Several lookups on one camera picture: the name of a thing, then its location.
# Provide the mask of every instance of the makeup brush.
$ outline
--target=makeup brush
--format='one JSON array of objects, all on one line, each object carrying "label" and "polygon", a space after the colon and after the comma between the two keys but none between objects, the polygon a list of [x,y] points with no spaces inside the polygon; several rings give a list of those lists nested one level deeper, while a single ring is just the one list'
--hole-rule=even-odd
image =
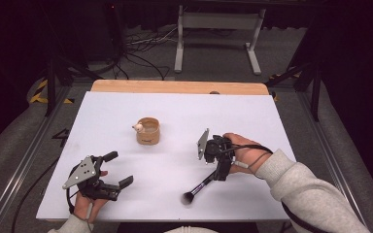
[{"label": "makeup brush", "polygon": [[209,182],[211,182],[213,180],[215,172],[216,171],[211,173],[211,175],[209,175],[207,178],[205,178],[205,180],[202,183],[200,183],[197,187],[195,187],[192,191],[184,193],[183,198],[181,199],[181,201],[183,202],[184,205],[189,205],[190,203],[192,203],[193,197],[202,188],[204,188],[204,186],[206,186]]}]

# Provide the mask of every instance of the gray sleeve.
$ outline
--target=gray sleeve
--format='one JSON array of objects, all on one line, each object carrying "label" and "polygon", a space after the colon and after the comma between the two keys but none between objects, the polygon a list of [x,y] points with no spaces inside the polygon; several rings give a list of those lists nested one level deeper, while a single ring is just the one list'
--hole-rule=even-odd
[{"label": "gray sleeve", "polygon": [[58,230],[52,229],[48,233],[90,233],[93,230],[93,224],[81,220],[74,215],[69,215],[68,220]]},{"label": "gray sleeve", "polygon": [[281,150],[256,175],[266,180],[275,200],[309,224],[327,232],[369,232],[336,187],[318,179],[302,163],[289,160]]}]

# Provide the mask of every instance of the white table surface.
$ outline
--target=white table surface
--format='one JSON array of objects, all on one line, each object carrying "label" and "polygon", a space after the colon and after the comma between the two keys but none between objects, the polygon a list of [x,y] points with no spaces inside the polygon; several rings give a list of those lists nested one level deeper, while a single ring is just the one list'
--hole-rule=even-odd
[{"label": "white table surface", "polygon": [[[136,142],[132,125],[142,117],[160,121],[160,141],[154,146]],[[53,172],[36,218],[60,220],[69,216],[62,185],[71,169],[87,155],[113,150],[119,157],[104,162],[105,183],[133,175],[117,202],[98,215],[104,221],[248,221],[288,219],[265,181],[232,174],[226,182],[211,182],[185,206],[181,196],[216,169],[197,159],[196,142],[206,128],[212,135],[234,132],[280,148],[295,161],[276,106],[269,95],[209,95],[87,92]]]}]

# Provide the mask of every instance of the gray sweatshirt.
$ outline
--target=gray sweatshirt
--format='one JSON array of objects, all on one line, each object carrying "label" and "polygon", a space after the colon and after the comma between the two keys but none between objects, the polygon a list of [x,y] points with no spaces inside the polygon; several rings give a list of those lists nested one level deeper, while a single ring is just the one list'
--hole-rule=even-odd
[{"label": "gray sweatshirt", "polygon": [[[256,175],[266,180],[275,200],[284,202],[293,214],[309,224],[326,232],[369,232],[336,187],[316,178],[302,163],[289,160],[281,150],[274,152]],[[309,232],[295,222],[292,225],[297,232]],[[88,227],[93,225],[70,215],[59,230],[49,233],[90,233]],[[184,232],[184,229],[171,232]],[[214,231],[192,227],[188,232]]]}]

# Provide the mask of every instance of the brown container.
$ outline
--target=brown container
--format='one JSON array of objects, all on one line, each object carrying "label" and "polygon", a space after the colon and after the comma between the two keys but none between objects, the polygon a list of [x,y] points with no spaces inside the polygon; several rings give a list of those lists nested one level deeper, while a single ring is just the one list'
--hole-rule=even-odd
[{"label": "brown container", "polygon": [[136,140],[142,145],[155,145],[159,143],[159,121],[152,117],[145,117],[138,122],[144,129],[136,133]]}]

